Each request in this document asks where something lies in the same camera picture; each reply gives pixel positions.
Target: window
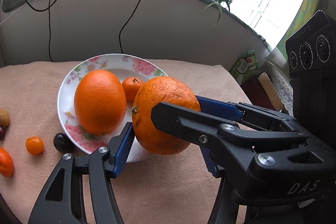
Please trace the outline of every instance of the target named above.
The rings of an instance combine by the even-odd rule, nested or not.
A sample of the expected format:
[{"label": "window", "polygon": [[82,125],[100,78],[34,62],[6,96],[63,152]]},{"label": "window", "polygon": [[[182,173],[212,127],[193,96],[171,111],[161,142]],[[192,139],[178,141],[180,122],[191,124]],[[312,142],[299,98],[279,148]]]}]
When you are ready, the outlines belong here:
[{"label": "window", "polygon": [[266,41],[273,47],[277,45],[283,36],[282,30],[286,28],[287,10],[292,8],[293,0],[269,0],[266,7],[262,8],[253,21],[254,29],[262,33]]}]

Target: orange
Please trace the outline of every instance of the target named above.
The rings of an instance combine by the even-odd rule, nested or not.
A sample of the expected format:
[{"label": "orange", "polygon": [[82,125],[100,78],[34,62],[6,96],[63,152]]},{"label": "orange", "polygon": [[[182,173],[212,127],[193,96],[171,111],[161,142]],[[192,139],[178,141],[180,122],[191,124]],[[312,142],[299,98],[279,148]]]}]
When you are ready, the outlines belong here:
[{"label": "orange", "polygon": [[137,77],[128,77],[122,83],[126,100],[133,102],[143,82]]},{"label": "orange", "polygon": [[169,102],[196,111],[201,110],[200,104],[185,84],[167,76],[145,82],[134,99],[132,122],[139,144],[155,154],[173,155],[182,152],[189,142],[157,130],[152,123],[152,108],[159,102]]},{"label": "orange", "polygon": [[41,154],[44,150],[43,140],[40,137],[30,137],[26,140],[26,148],[32,155]]},{"label": "orange", "polygon": [[119,79],[107,70],[89,72],[79,82],[73,100],[79,124],[94,135],[112,133],[126,112],[126,96]]},{"label": "orange", "polygon": [[8,152],[0,147],[0,174],[4,177],[13,175],[14,166],[11,156]]}]

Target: pink flower pattern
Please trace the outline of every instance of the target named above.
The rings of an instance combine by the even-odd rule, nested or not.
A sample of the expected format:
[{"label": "pink flower pattern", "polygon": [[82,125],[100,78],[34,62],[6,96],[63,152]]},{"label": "pink flower pattern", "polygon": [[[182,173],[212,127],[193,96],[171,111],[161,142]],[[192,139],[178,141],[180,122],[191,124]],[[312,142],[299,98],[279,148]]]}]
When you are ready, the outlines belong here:
[{"label": "pink flower pattern", "polygon": [[104,69],[104,68],[106,68],[106,66],[107,66],[107,62],[108,62],[108,60],[104,60],[103,62],[98,63],[98,64],[101,65],[101,69]]},{"label": "pink flower pattern", "polygon": [[129,59],[131,59],[131,57],[129,55],[124,55],[124,57],[123,57],[124,62],[128,62]]},{"label": "pink flower pattern", "polygon": [[73,126],[73,125],[68,124],[68,123],[66,123],[64,126],[65,126],[67,132],[69,133],[69,135],[71,136],[71,138],[76,143],[83,140],[83,133],[78,126]]},{"label": "pink flower pattern", "polygon": [[133,58],[133,69],[135,72],[141,72],[143,75],[150,75],[156,70],[154,65],[138,58]]},{"label": "pink flower pattern", "polygon": [[106,146],[107,143],[99,140],[88,140],[86,139],[87,132],[84,132],[80,129],[79,126],[73,126],[71,124],[66,123],[65,128],[70,135],[70,137],[73,139],[74,142],[76,142],[79,146],[81,146],[83,149],[87,150],[88,152],[92,153],[94,150],[101,146]]},{"label": "pink flower pattern", "polygon": [[97,62],[99,60],[100,56],[92,57],[89,61],[90,62]]},{"label": "pink flower pattern", "polygon": [[81,80],[79,78],[79,73],[76,73],[76,72],[70,72],[70,77],[69,79],[67,80],[67,84],[70,84],[72,80],[75,80],[76,78],[78,78],[79,80]]},{"label": "pink flower pattern", "polygon": [[93,71],[93,70],[95,70],[95,69],[96,69],[96,64],[95,64],[95,63],[90,63],[90,64],[88,64],[87,67],[86,67],[86,71],[87,71],[87,73],[89,73],[90,71]]},{"label": "pink flower pattern", "polygon": [[68,123],[69,122],[69,120],[73,120],[73,121],[77,121],[77,118],[75,117],[75,116],[73,116],[72,114],[71,114],[71,112],[70,111],[67,111],[67,112],[62,112],[65,116],[66,116],[66,118],[67,118],[67,121],[65,122],[65,123]]}]

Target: metal screw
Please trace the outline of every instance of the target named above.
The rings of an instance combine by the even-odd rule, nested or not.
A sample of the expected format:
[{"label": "metal screw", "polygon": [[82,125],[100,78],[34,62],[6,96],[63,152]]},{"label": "metal screw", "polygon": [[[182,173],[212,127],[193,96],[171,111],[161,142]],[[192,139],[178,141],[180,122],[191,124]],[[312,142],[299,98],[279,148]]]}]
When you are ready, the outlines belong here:
[{"label": "metal screw", "polygon": [[102,146],[98,149],[99,153],[105,153],[108,150],[106,146]]},{"label": "metal screw", "polygon": [[235,130],[236,128],[230,124],[223,123],[222,128],[227,129],[227,130]]},{"label": "metal screw", "polygon": [[63,155],[63,159],[68,160],[71,159],[72,155],[70,153],[66,153]]},{"label": "metal screw", "polygon": [[202,143],[202,144],[207,144],[208,143],[208,136],[206,135],[201,135],[199,138],[198,138],[199,142]]},{"label": "metal screw", "polygon": [[260,161],[261,164],[272,167],[275,165],[275,160],[267,154],[259,154],[258,155],[258,160]]}]

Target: dark grape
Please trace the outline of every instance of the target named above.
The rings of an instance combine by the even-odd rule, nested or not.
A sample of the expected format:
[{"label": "dark grape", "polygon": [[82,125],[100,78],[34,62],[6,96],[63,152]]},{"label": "dark grape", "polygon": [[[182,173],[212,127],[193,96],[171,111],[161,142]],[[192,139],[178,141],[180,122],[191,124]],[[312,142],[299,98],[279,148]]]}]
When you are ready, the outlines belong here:
[{"label": "dark grape", "polygon": [[3,126],[0,126],[0,141],[4,140],[5,134],[6,134],[6,128]]},{"label": "dark grape", "polygon": [[68,138],[67,135],[63,133],[57,133],[54,137],[54,146],[57,149],[57,151],[61,153],[71,153],[75,145],[73,142]]}]

